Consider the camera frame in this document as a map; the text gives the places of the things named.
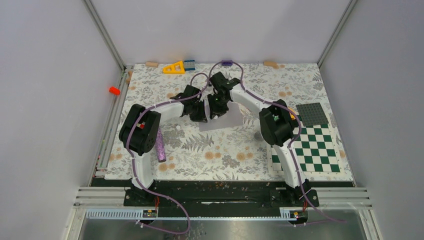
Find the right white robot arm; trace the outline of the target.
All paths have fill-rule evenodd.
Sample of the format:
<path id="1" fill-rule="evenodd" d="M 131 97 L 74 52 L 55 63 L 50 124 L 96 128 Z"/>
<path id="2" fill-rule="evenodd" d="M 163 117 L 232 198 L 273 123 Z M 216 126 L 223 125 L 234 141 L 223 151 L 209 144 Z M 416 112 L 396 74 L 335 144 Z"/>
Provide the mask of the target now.
<path id="1" fill-rule="evenodd" d="M 210 119 L 216 119 L 227 113 L 228 102 L 236 102 L 258 115 L 262 138 L 276 151 L 285 183 L 291 187 L 287 191 L 287 201 L 293 206 L 301 205 L 307 194 L 301 186 L 306 180 L 293 144 L 296 136 L 294 129 L 300 127 L 300 121 L 294 116 L 283 100 L 270 101 L 245 88 L 237 78 L 231 80 L 218 72 L 211 76 L 210 84 L 214 93 L 207 96 Z"/>

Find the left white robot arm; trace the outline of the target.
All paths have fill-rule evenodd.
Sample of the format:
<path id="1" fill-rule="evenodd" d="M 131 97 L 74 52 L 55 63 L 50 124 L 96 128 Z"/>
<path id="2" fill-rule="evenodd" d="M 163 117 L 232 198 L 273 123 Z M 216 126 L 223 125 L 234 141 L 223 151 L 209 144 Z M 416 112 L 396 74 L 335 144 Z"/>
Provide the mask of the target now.
<path id="1" fill-rule="evenodd" d="M 187 85 L 185 90 L 171 99 L 150 107 L 131 106 L 119 131 L 118 138 L 131 159 L 132 183 L 139 189 L 136 199 L 144 206 L 152 204 L 155 192 L 149 188 L 154 182 L 149 152 L 155 148 L 160 125 L 173 118 L 195 115 L 199 109 L 204 89 Z"/>

